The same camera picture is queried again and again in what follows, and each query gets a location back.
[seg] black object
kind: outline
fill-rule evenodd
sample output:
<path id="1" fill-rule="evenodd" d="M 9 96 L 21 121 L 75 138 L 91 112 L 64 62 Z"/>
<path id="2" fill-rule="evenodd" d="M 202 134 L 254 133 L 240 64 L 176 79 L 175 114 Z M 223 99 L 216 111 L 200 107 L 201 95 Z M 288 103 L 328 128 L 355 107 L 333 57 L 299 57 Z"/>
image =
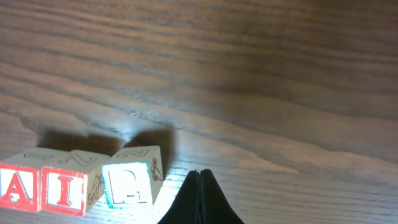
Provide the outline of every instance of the black object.
<path id="1" fill-rule="evenodd" d="M 190 171 L 159 224 L 242 224 L 209 169 Z"/>

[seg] wood grain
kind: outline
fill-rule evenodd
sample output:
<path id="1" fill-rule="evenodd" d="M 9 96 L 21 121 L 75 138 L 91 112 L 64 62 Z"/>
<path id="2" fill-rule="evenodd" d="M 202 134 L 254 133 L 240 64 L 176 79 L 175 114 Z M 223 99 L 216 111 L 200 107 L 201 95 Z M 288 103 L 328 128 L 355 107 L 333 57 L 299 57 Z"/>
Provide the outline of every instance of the wood grain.
<path id="1" fill-rule="evenodd" d="M 398 222 L 398 4 L 0 0 L 0 158 L 158 144 L 150 210 L 1 223 L 156 223 L 211 169 L 245 223 Z"/>

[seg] wooden surface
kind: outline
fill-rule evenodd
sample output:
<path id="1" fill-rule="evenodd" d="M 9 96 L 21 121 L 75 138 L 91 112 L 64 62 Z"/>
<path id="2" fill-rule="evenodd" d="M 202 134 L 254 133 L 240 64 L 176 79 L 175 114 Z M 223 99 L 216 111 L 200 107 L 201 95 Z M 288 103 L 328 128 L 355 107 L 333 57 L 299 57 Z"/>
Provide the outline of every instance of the wooden surface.
<path id="1" fill-rule="evenodd" d="M 162 147 L 155 223 L 211 169 L 245 223 L 398 222 L 398 3 L 0 0 L 0 158 Z"/>

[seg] wooden block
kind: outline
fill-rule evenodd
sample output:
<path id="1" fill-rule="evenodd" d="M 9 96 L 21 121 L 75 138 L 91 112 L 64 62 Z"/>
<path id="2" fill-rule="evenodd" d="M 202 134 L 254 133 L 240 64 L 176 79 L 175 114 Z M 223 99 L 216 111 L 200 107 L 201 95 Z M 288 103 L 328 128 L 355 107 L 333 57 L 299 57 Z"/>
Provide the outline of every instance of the wooden block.
<path id="1" fill-rule="evenodd" d="M 38 212 L 41 169 L 66 154 L 68 152 L 35 148 L 1 161 L 0 207 Z"/>
<path id="2" fill-rule="evenodd" d="M 160 147 L 122 149 L 101 172 L 109 208 L 153 205 L 163 184 Z"/>
<path id="3" fill-rule="evenodd" d="M 83 216 L 102 197 L 101 166 L 109 156 L 73 150 L 42 169 L 42 208 Z"/>

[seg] red letter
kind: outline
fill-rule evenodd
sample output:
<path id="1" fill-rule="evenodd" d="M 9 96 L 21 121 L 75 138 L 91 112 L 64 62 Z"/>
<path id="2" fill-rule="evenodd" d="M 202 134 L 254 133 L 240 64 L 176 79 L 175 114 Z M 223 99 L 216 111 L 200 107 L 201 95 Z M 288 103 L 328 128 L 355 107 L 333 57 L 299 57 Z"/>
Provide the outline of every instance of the red letter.
<path id="1" fill-rule="evenodd" d="M 21 177 L 19 177 L 18 172 L 15 172 L 14 175 L 12 176 L 10 185 L 7 189 L 7 192 L 4 196 L 6 200 L 11 201 L 11 194 L 18 194 L 19 199 L 17 199 L 17 202 L 19 203 L 27 203 L 29 204 L 29 199 L 27 198 L 26 191 L 24 186 L 22 185 Z"/>
<path id="2" fill-rule="evenodd" d="M 72 181 L 70 177 L 59 176 L 58 180 L 61 181 L 61 199 L 57 202 L 57 205 L 70 206 L 69 203 L 69 185 Z"/>

